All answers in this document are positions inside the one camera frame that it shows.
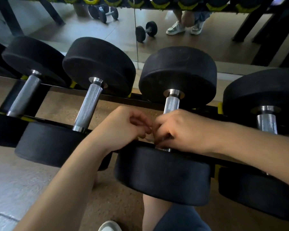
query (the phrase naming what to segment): blue shorts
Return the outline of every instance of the blue shorts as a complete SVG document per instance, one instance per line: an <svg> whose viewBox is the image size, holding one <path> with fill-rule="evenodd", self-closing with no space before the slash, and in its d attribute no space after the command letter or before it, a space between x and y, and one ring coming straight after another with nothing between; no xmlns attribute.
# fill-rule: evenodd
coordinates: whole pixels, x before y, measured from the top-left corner
<svg viewBox="0 0 289 231"><path fill-rule="evenodd" d="M195 208L173 204L160 219L154 231L211 231L210 227L200 218Z"/></svg>
<svg viewBox="0 0 289 231"><path fill-rule="evenodd" d="M211 12L210 11L195 11L194 17L195 17L195 24L199 22L204 22L208 17L210 17Z"/></svg>

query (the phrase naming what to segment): floor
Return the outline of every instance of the floor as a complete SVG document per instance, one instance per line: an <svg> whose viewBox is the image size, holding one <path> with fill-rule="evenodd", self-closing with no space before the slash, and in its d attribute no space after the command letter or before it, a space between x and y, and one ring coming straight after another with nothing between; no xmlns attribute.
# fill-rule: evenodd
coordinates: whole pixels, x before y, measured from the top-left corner
<svg viewBox="0 0 289 231"><path fill-rule="evenodd" d="M166 30L176 21L172 11L135 10L118 8L119 20L108 16L108 23L103 24L90 16L78 17L75 13L66 17L66 25L58 27L54 22L31 34L32 37L53 44L58 50L66 52L72 42L84 36L104 39L125 51L132 60L145 62L149 55L168 46L191 46L208 53L217 62L250 64L259 49L251 42L252 38L270 18L263 15L242 43L231 41L247 14L212 13L207 19L203 31L198 36L185 33L174 36L166 35ZM158 33L155 38L148 37L144 43L137 43L135 25L143 26L148 21L155 21ZM276 54L270 66L278 67L289 52L289 37Z"/></svg>
<svg viewBox="0 0 289 231"><path fill-rule="evenodd" d="M13 81L0 82L0 104L13 86ZM73 124L83 97L50 91L37 117ZM99 101L90 129L95 128L119 104ZM151 119L160 111L141 108ZM92 191L80 230L98 230L106 220L117 221L123 230L141 230L142 195L113 177L116 154L109 168L99 172L99 184ZM0 231L11 231L42 193L58 168L18 158L12 148L0 147ZM210 202L196 208L214 231L289 231L289 222L252 210L218 193L218 183L211 182Z"/></svg>

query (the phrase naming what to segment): person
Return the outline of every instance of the person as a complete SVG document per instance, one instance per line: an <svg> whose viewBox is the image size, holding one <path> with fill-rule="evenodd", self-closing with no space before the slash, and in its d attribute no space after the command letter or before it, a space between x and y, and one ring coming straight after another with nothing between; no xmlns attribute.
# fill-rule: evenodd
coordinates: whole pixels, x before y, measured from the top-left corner
<svg viewBox="0 0 289 231"><path fill-rule="evenodd" d="M167 31L167 35L175 35L184 32L186 27L192 27L190 34L199 35L202 31L204 22L211 15L209 11L189 11L186 10L184 14L181 10L174 10L173 13L177 17L177 21Z"/></svg>
<svg viewBox="0 0 289 231"><path fill-rule="evenodd" d="M163 114L152 122L143 112L120 106L79 144L15 231L78 230L104 156L151 132L158 147L198 154L221 153L289 184L289 137L184 110ZM143 195L143 202L143 231L210 230L191 206L147 195ZM121 229L114 221L107 221L100 228L118 230Z"/></svg>

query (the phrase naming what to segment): shoe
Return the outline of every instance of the shoe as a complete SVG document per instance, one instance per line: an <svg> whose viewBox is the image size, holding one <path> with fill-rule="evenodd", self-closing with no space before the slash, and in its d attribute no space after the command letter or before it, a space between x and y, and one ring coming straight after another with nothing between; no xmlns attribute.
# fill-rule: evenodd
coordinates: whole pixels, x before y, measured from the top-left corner
<svg viewBox="0 0 289 231"><path fill-rule="evenodd" d="M182 24L180 24L179 21L176 21L176 23L172 27L168 28L166 34L171 36L184 31L185 27Z"/></svg>
<svg viewBox="0 0 289 231"><path fill-rule="evenodd" d="M190 30L190 33L192 35L199 35L202 31L202 28L203 28L203 25L204 25L204 22L198 22L196 23L192 29Z"/></svg>
<svg viewBox="0 0 289 231"><path fill-rule="evenodd" d="M114 221L106 221L101 225L99 231L122 231L120 226Z"/></svg>

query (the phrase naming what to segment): person's left hand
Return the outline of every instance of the person's left hand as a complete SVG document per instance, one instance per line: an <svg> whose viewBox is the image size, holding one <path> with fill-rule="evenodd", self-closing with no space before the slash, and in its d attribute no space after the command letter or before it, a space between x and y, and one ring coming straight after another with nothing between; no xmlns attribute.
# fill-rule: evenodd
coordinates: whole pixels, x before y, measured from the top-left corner
<svg viewBox="0 0 289 231"><path fill-rule="evenodd" d="M109 153L123 148L137 137L151 134L152 121L140 110L119 106L87 137Z"/></svg>

